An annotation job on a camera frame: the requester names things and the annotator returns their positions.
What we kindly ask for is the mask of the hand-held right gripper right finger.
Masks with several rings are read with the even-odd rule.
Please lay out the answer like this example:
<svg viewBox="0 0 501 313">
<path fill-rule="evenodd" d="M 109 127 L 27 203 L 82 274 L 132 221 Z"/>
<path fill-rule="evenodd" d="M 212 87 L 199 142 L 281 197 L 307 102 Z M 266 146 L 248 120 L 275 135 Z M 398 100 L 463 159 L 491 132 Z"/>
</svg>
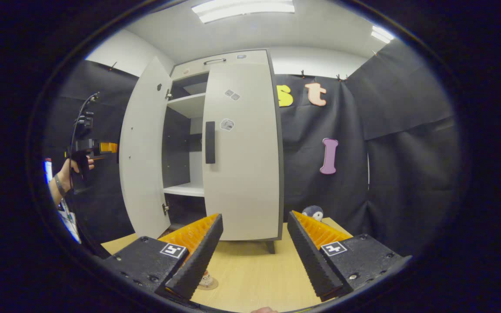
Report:
<svg viewBox="0 0 501 313">
<path fill-rule="evenodd" d="M 288 215 L 287 230 L 321 301 L 370 287 L 411 260 L 369 234 L 350 236 L 296 211 Z"/>
</svg>

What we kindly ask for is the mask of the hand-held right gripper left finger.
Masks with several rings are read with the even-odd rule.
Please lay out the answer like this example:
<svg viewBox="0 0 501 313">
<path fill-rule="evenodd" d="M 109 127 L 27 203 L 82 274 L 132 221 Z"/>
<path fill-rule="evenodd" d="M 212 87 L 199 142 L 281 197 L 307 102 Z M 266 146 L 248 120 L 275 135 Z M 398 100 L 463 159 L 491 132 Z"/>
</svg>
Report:
<svg viewBox="0 0 501 313">
<path fill-rule="evenodd" d="M 141 236 L 103 263 L 137 289 L 187 302 L 207 271 L 222 233 L 223 217 L 213 214 L 159 239 Z"/>
</svg>

